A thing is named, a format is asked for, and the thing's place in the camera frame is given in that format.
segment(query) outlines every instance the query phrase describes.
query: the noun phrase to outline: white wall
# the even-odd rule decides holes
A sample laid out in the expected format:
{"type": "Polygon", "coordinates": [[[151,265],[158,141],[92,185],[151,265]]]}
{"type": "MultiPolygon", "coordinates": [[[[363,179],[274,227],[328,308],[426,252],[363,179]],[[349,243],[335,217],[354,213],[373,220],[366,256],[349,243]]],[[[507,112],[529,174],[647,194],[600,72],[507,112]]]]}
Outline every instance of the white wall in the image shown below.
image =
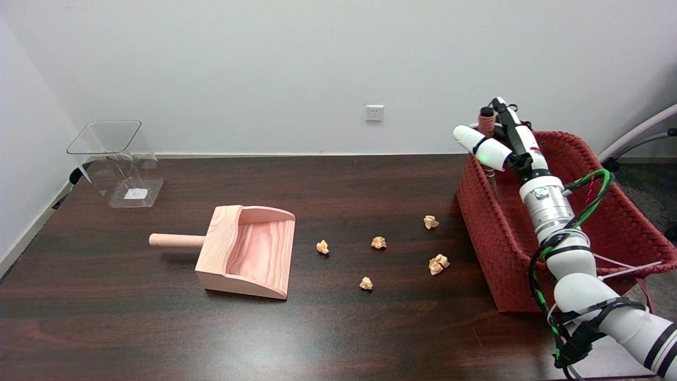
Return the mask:
{"type": "Polygon", "coordinates": [[[158,152],[459,153],[497,95],[601,152],[677,102],[674,0],[2,4],[76,126],[140,119],[158,152]]]}
{"type": "Polygon", "coordinates": [[[0,275],[37,232],[34,222],[75,168],[66,154],[74,137],[68,117],[0,17],[0,275]]]}

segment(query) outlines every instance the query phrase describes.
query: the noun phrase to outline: baseboard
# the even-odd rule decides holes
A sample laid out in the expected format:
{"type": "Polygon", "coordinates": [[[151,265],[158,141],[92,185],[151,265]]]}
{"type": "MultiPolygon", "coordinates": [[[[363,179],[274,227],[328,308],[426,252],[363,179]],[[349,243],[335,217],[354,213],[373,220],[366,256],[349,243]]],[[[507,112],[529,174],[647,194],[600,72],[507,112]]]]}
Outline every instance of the baseboard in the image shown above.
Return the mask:
{"type": "Polygon", "coordinates": [[[289,156],[395,156],[395,155],[467,155],[467,153],[182,153],[161,152],[156,153],[158,159],[214,159],[222,157],[289,157],[289,156]]]}
{"type": "Polygon", "coordinates": [[[4,257],[0,260],[0,278],[5,276],[7,270],[9,270],[14,262],[19,258],[21,253],[24,252],[28,244],[35,238],[35,236],[40,232],[40,229],[47,223],[49,218],[56,212],[52,209],[57,201],[59,201],[63,196],[67,195],[72,189],[72,185],[69,182],[66,182],[61,191],[51,199],[51,201],[43,207],[42,213],[40,213],[35,220],[26,228],[26,230],[21,234],[21,237],[16,240],[16,242],[10,247],[10,249],[5,253],[4,257]]]}
{"type": "Polygon", "coordinates": [[[620,157],[621,164],[676,164],[677,157],[620,157]]]}

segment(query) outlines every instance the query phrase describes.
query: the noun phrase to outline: transparent trash bin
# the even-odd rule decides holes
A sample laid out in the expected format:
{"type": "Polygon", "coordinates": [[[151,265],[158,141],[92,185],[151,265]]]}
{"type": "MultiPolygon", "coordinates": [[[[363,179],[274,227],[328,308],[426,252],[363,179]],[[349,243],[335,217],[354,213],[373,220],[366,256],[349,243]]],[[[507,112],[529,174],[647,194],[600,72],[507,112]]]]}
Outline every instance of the transparent trash bin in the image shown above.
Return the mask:
{"type": "Polygon", "coordinates": [[[150,207],[164,182],[140,121],[92,122],[66,152],[110,207],[150,207]]]}

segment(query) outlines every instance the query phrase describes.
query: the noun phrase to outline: label on container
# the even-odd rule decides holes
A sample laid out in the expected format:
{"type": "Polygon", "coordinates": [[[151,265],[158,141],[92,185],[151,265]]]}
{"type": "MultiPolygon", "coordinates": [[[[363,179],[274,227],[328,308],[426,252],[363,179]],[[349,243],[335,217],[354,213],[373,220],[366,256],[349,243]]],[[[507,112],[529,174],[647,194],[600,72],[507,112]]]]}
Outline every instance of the label on container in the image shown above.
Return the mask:
{"type": "Polygon", "coordinates": [[[125,199],[126,200],[145,199],[147,194],[148,194],[148,189],[132,188],[132,189],[127,191],[127,194],[125,195],[125,199]]]}

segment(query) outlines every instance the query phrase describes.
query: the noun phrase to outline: wooden handle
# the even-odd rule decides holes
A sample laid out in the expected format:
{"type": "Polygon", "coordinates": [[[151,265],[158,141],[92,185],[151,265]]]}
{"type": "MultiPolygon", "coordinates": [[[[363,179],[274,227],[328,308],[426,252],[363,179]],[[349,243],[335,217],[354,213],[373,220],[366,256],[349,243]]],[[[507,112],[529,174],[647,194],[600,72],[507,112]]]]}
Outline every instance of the wooden handle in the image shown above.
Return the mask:
{"type": "Polygon", "coordinates": [[[204,236],[153,233],[148,237],[151,246],[195,247],[202,248],[204,236]]]}

